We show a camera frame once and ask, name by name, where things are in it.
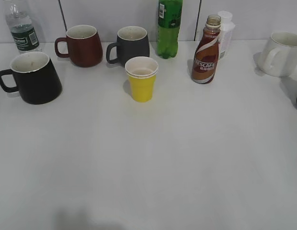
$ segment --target dark gray mug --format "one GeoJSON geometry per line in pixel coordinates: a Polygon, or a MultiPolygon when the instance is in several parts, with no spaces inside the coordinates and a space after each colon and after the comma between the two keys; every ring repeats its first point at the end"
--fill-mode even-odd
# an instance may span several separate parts
{"type": "Polygon", "coordinates": [[[149,38],[147,31],[139,26],[127,26],[118,31],[117,40],[107,47],[106,59],[110,64],[122,66],[134,57],[149,57],[149,38]],[[116,47],[117,58],[110,60],[110,51],[116,47]]]}
{"type": "Polygon", "coordinates": [[[44,104],[57,98],[62,85],[49,56],[42,52],[28,52],[14,58],[10,69],[0,71],[0,86],[5,92],[17,92],[30,104],[44,104]],[[12,75],[16,86],[8,87],[4,75],[12,75]]]}

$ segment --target cup rim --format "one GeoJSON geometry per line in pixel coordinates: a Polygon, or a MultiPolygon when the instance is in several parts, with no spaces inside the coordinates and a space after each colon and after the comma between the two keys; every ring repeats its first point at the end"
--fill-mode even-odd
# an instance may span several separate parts
{"type": "Polygon", "coordinates": [[[145,56],[133,57],[133,58],[131,58],[130,60],[128,60],[128,61],[125,63],[125,71],[126,71],[126,73],[127,73],[130,77],[132,77],[132,78],[136,78],[136,79],[147,79],[147,78],[151,78],[151,77],[153,77],[154,75],[156,75],[158,69],[159,69],[158,62],[157,62],[156,60],[152,59],[151,57],[145,57],[145,56]],[[145,74],[145,75],[133,74],[133,73],[129,72],[129,71],[126,69],[126,65],[127,65],[127,63],[128,63],[129,61],[133,61],[134,59],[138,59],[138,58],[145,58],[145,59],[153,60],[153,61],[156,63],[156,65],[157,65],[156,69],[155,69],[152,73],[150,73],[150,74],[145,74]]]}
{"type": "Polygon", "coordinates": [[[69,38],[71,38],[71,39],[76,39],[76,40],[87,39],[87,38],[90,38],[90,37],[95,36],[96,34],[97,34],[97,29],[96,29],[94,26],[92,26],[92,25],[84,25],[84,24],[83,24],[83,25],[75,25],[75,26],[72,26],[71,28],[69,28],[69,29],[66,31],[66,36],[67,36],[67,37],[69,37],[69,38]],[[82,26],[87,26],[87,27],[91,27],[91,28],[93,28],[93,29],[95,30],[95,33],[92,34],[92,35],[89,36],[89,37],[82,37],[82,38],[75,38],[75,37],[71,37],[71,36],[68,35],[68,32],[69,32],[70,29],[73,29],[73,28],[76,28],[76,27],[82,27],[82,26]]]}
{"type": "Polygon", "coordinates": [[[119,38],[125,40],[125,41],[139,41],[139,40],[145,38],[147,35],[148,35],[148,32],[147,32],[146,29],[144,29],[144,28],[141,27],[141,26],[136,26],[136,25],[125,26],[125,27],[119,29],[119,31],[118,31],[118,33],[117,33],[117,36],[118,36],[119,38]],[[131,27],[133,27],[133,28],[139,28],[139,29],[141,29],[141,30],[144,30],[144,31],[145,31],[145,35],[144,35],[142,38],[139,38],[139,39],[125,39],[125,38],[122,38],[122,37],[119,35],[120,31],[122,31],[122,30],[124,30],[124,29],[127,29],[127,28],[131,28],[131,27]]]}
{"type": "Polygon", "coordinates": [[[283,43],[280,43],[280,42],[276,41],[276,40],[273,38],[273,35],[275,35],[275,34],[289,34],[289,35],[294,35],[294,36],[297,36],[297,34],[295,34],[295,33],[291,33],[291,32],[286,32],[286,31],[279,31],[279,32],[275,31],[275,32],[273,32],[273,33],[270,35],[270,38],[271,38],[275,43],[277,43],[277,44],[279,44],[279,45],[286,46],[286,47],[297,47],[297,46],[289,46],[289,45],[285,45],[285,44],[283,44],[283,43]]]}
{"type": "Polygon", "coordinates": [[[47,54],[44,53],[44,52],[32,51],[32,52],[28,52],[28,53],[19,54],[18,56],[16,56],[16,57],[15,57],[14,59],[12,59],[12,61],[10,62],[9,67],[10,67],[10,69],[11,69],[13,72],[16,72],[16,73],[32,73],[32,72],[36,72],[36,71],[39,71],[39,70],[43,69],[43,68],[49,63],[50,59],[51,59],[51,58],[49,57],[49,55],[47,55],[47,54]],[[45,56],[47,57],[47,62],[46,62],[43,66],[41,66],[40,68],[35,69],[35,70],[32,70],[32,71],[25,71],[25,72],[23,72],[23,71],[17,71],[17,70],[15,70],[15,69],[12,67],[13,62],[15,62],[17,59],[19,59],[19,58],[21,58],[21,57],[23,57],[23,56],[26,56],[26,55],[31,55],[31,54],[36,54],[36,53],[38,53],[38,54],[43,54],[43,55],[45,55],[45,56]]]}

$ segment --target white mug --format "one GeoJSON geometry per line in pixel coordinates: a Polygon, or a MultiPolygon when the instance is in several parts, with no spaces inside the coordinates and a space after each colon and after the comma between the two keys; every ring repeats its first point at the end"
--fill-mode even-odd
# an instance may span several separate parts
{"type": "Polygon", "coordinates": [[[257,64],[271,76],[285,77],[292,74],[297,66],[297,35],[287,32],[272,33],[257,64]]]}

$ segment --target brown coffee bottle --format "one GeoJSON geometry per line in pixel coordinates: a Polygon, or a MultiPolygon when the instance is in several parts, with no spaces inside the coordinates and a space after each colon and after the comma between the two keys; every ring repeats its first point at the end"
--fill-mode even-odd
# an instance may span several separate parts
{"type": "Polygon", "coordinates": [[[203,37],[198,45],[192,68],[192,79],[196,83],[210,83],[216,72],[219,58],[219,33],[221,18],[218,15],[209,15],[204,28],[203,37]]]}

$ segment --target mug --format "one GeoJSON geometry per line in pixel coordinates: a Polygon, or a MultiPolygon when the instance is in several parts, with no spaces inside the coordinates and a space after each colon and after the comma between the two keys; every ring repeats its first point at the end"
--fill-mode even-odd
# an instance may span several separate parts
{"type": "Polygon", "coordinates": [[[110,64],[120,63],[122,66],[134,57],[149,57],[149,38],[147,31],[139,26],[127,26],[117,33],[115,43],[107,47],[106,59],[110,64]],[[117,58],[110,60],[110,51],[116,47],[117,58]]]}
{"type": "Polygon", "coordinates": [[[67,30],[66,37],[57,38],[55,52],[58,57],[70,58],[79,67],[91,67],[99,64],[103,58],[100,37],[95,27],[90,25],[76,25],[67,30]],[[58,43],[66,42],[68,53],[61,54],[58,43]]]}
{"type": "Polygon", "coordinates": [[[19,91],[30,104],[44,104],[57,98],[62,85],[49,56],[42,52],[29,52],[15,57],[10,69],[0,71],[0,86],[5,92],[19,91]],[[16,86],[5,85],[2,76],[13,75],[16,86]]]}
{"type": "Polygon", "coordinates": [[[270,36],[258,59],[258,67],[275,77],[293,73],[297,66],[297,35],[275,32],[270,36]]]}

